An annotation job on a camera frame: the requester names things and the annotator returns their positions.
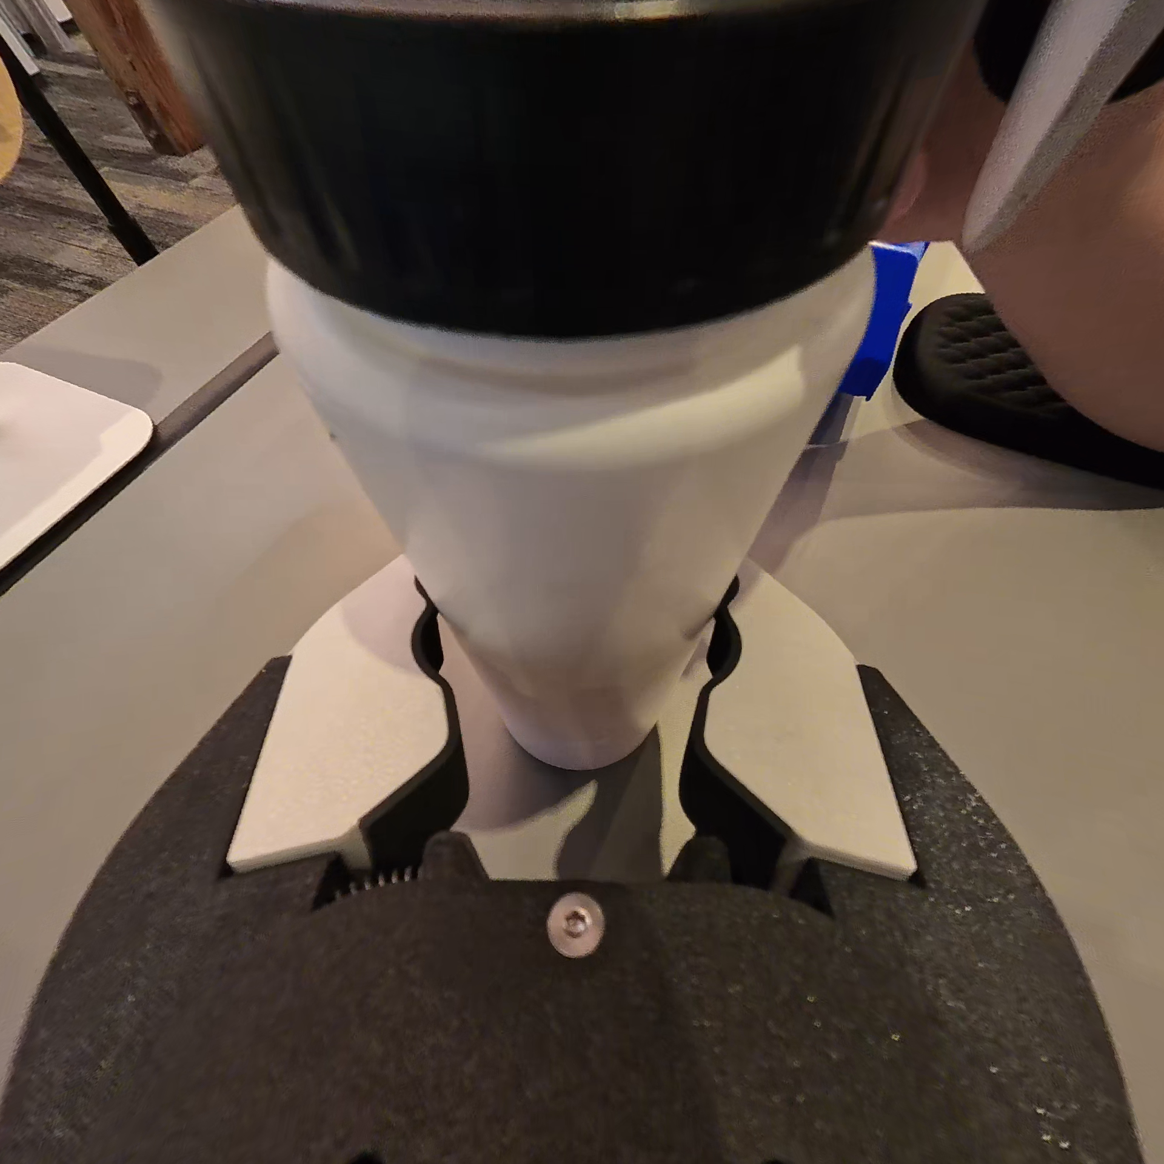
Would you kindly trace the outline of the person's right forearm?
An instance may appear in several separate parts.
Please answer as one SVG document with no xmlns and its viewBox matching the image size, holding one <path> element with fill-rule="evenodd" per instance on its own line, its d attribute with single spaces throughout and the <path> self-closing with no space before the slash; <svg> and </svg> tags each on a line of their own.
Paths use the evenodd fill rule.
<svg viewBox="0 0 1164 1164">
<path fill-rule="evenodd" d="M 1107 107 L 1010 230 L 963 255 L 1070 406 L 1162 450 L 1162 82 Z"/>
</svg>

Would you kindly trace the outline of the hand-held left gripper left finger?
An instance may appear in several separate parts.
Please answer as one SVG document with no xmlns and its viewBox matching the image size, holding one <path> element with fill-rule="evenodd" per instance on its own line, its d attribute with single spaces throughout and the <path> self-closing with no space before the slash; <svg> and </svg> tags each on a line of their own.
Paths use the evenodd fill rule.
<svg viewBox="0 0 1164 1164">
<path fill-rule="evenodd" d="M 358 876 L 417 869 L 470 796 L 440 617 L 406 557 L 295 644 L 228 865 L 237 875 L 338 856 Z"/>
</svg>

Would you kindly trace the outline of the white stand base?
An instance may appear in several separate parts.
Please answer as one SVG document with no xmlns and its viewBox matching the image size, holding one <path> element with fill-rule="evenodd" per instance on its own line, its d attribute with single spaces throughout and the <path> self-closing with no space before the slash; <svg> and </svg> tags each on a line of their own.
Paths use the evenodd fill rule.
<svg viewBox="0 0 1164 1164">
<path fill-rule="evenodd" d="M 151 417 L 18 363 L 2 365 L 2 565 L 146 449 Z"/>
</svg>

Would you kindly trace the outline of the blue plastic bin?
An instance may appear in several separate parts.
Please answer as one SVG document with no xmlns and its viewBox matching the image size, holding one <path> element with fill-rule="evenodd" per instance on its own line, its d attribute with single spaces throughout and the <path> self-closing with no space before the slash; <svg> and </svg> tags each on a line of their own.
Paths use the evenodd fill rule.
<svg viewBox="0 0 1164 1164">
<path fill-rule="evenodd" d="M 872 399 L 890 373 L 898 341 L 912 309 L 912 290 L 929 241 L 869 245 L 876 268 L 876 294 L 862 342 L 840 381 L 837 395 Z"/>
</svg>

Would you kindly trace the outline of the wooden post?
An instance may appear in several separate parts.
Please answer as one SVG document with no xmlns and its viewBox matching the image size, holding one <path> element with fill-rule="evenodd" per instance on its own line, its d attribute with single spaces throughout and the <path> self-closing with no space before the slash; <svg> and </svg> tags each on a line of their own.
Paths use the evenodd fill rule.
<svg viewBox="0 0 1164 1164">
<path fill-rule="evenodd" d="M 171 72 L 142 2 L 65 2 L 81 33 L 160 155 L 190 155 L 205 141 Z"/>
</svg>

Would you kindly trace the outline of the person's right hand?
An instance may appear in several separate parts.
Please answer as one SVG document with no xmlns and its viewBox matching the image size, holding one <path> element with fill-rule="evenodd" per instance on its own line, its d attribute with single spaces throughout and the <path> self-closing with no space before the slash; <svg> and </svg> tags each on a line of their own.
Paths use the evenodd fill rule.
<svg viewBox="0 0 1164 1164">
<path fill-rule="evenodd" d="M 1006 107 L 968 47 L 925 140 L 882 226 L 882 243 L 951 243 L 962 237 L 966 208 Z"/>
</svg>

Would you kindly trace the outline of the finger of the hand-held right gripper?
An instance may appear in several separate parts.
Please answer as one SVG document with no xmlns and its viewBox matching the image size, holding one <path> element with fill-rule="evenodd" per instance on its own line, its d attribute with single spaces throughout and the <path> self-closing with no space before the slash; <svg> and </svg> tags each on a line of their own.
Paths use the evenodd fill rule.
<svg viewBox="0 0 1164 1164">
<path fill-rule="evenodd" d="M 962 254 L 977 255 L 1012 229 L 1162 29 L 1162 2 L 1051 6 L 968 202 Z"/>
</svg>

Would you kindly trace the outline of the white plastic bottle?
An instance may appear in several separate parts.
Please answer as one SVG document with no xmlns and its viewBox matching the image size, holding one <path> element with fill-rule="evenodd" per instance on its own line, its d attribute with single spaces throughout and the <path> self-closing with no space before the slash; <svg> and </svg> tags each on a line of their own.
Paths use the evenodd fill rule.
<svg viewBox="0 0 1164 1164">
<path fill-rule="evenodd" d="M 872 250 L 719 322 L 503 340 L 394 322 L 269 261 L 282 356 L 532 757 L 636 750 L 868 327 Z"/>
</svg>

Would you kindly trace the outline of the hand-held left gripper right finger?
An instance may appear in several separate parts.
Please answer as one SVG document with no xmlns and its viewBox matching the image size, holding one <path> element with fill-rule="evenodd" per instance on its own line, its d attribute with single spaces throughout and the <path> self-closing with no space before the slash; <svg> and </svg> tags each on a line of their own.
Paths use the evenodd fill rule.
<svg viewBox="0 0 1164 1164">
<path fill-rule="evenodd" d="M 811 862 L 904 883 L 918 861 L 861 668 L 808 604 L 744 561 L 711 624 L 679 802 L 732 880 L 793 893 Z"/>
</svg>

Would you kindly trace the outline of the black bottle lid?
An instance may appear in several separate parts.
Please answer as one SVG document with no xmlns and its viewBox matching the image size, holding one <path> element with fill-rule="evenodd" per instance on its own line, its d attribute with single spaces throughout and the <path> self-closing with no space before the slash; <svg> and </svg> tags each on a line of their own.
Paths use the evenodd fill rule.
<svg viewBox="0 0 1164 1164">
<path fill-rule="evenodd" d="M 585 340 L 879 233 L 984 3 L 147 3 L 268 254 L 419 326 Z"/>
</svg>

